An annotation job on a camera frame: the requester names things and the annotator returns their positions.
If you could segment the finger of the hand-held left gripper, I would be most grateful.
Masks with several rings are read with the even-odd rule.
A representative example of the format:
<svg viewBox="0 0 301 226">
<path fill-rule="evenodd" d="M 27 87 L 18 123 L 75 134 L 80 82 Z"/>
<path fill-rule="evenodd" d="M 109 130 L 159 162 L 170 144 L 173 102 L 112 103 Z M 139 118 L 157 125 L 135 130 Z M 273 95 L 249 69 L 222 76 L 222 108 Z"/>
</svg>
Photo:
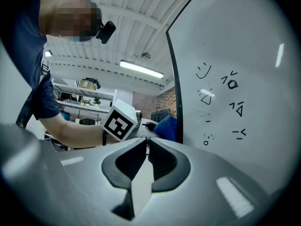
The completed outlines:
<svg viewBox="0 0 301 226">
<path fill-rule="evenodd" d="M 140 129 L 142 136 L 144 137 L 158 137 L 160 135 L 154 132 L 154 129 L 158 123 L 149 119 L 142 119 L 140 124 Z"/>
</svg>

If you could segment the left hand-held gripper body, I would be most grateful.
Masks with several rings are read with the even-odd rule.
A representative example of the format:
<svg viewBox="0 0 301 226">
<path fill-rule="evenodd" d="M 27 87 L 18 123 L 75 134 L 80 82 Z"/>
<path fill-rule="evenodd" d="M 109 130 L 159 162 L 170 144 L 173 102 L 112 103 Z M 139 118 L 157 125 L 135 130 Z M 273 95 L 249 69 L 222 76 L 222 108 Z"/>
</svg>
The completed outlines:
<svg viewBox="0 0 301 226">
<path fill-rule="evenodd" d="M 125 141 L 134 128 L 137 126 L 135 109 L 117 99 L 105 117 L 102 128 L 117 141 Z"/>
</svg>

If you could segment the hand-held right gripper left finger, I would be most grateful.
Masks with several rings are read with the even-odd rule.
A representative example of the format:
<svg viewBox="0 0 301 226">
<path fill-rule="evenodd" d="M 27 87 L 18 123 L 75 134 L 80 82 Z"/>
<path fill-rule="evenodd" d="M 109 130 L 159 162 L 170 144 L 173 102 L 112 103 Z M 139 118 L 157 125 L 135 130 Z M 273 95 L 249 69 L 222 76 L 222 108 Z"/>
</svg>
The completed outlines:
<svg viewBox="0 0 301 226">
<path fill-rule="evenodd" d="M 42 149 L 55 225 L 135 225 L 131 184 L 145 160 L 146 139 L 70 152 Z"/>
</svg>

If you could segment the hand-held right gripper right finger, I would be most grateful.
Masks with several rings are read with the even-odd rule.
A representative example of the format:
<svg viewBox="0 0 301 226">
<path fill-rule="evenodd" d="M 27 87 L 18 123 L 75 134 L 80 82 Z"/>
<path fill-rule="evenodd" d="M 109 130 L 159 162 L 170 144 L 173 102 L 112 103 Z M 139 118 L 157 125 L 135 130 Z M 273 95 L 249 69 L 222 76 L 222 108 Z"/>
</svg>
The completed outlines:
<svg viewBox="0 0 301 226">
<path fill-rule="evenodd" d="M 152 138 L 151 196 L 136 226 L 238 226 L 255 224 L 267 199 L 262 187 L 222 157 Z"/>
</svg>

